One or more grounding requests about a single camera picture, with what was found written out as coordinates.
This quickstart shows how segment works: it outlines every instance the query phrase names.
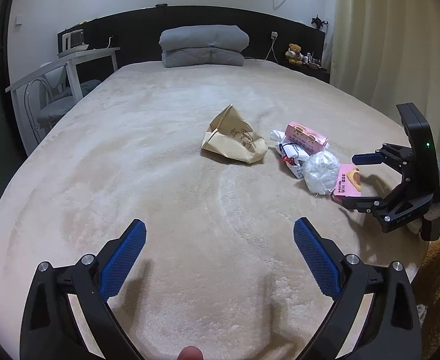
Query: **silver screw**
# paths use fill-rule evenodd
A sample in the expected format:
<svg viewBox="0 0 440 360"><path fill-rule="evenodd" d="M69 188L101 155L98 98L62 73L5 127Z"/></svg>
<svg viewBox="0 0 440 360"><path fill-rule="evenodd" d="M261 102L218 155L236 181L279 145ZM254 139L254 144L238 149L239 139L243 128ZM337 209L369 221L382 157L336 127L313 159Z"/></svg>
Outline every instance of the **silver screw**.
<svg viewBox="0 0 440 360"><path fill-rule="evenodd" d="M87 266L87 265L91 264L94 259L95 259L95 257L92 254L86 254L85 256L82 257L82 264Z"/></svg>
<svg viewBox="0 0 440 360"><path fill-rule="evenodd" d="M49 266L50 266L50 264L48 264L48 262L46 262L46 261L41 262L40 264L38 264L38 270L40 272L44 272L48 269Z"/></svg>
<svg viewBox="0 0 440 360"><path fill-rule="evenodd" d="M396 271L401 271L403 269L402 263L398 261L394 261L392 266Z"/></svg>
<svg viewBox="0 0 440 360"><path fill-rule="evenodd" d="M354 254L349 254L347 256L347 261L348 261L348 263L350 263L354 266L354 265L358 264L360 259L357 256L355 256Z"/></svg>

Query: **curtain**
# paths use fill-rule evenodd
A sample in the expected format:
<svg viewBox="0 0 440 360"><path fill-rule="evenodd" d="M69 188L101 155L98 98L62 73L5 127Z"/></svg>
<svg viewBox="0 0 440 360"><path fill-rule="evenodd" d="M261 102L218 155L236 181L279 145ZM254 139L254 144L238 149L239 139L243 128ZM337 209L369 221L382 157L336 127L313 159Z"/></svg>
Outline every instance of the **curtain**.
<svg viewBox="0 0 440 360"><path fill-rule="evenodd" d="M440 0L335 0L330 83L400 123L414 103L440 154Z"/></svg>

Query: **paper bag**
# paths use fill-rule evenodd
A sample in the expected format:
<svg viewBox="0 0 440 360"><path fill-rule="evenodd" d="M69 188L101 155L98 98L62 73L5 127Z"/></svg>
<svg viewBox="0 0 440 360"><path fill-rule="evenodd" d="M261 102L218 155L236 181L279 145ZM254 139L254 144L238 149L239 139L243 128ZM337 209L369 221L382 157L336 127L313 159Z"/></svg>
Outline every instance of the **paper bag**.
<svg viewBox="0 0 440 360"><path fill-rule="evenodd" d="M203 137L202 149L251 164L260 161L268 147L230 104L210 123Z"/></svg>

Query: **fuzzy bedspread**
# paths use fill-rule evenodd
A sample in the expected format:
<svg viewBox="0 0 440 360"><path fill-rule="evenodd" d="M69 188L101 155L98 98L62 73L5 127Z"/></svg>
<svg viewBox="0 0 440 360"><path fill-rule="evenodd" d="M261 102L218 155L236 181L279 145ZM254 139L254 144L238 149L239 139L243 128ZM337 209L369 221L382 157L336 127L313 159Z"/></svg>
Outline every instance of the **fuzzy bedspread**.
<svg viewBox="0 0 440 360"><path fill-rule="evenodd" d="M269 144L261 162L200 150L208 124L230 103ZM0 343L19 358L41 261L64 266L96 254L134 218L146 224L146 244L109 305L148 359L173 360L187 345L205 359L295 358L332 304L294 244L302 216L344 253L379 265L400 260L412 279L426 243L406 229L385 235L372 215L310 194L269 142L270 130L291 121L329 137L343 163L383 142L408 145L386 116L271 62L172 69L147 62L110 76L53 128L0 201ZM400 181L385 165L361 167L361 175L364 195L385 195Z"/></svg>

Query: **pink box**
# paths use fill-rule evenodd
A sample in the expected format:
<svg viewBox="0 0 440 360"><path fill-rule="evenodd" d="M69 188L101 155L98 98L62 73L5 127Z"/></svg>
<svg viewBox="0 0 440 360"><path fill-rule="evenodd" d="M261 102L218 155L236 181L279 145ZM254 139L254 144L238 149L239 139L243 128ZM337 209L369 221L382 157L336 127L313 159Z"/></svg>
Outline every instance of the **pink box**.
<svg viewBox="0 0 440 360"><path fill-rule="evenodd" d="M285 135L292 142L302 146L305 151L312 155L322 151L329 139L323 135L310 130L303 124L290 122L285 130Z"/></svg>
<svg viewBox="0 0 440 360"><path fill-rule="evenodd" d="M332 199L342 204L346 196L361 196L360 170L351 163L340 164L337 185L332 193Z"/></svg>

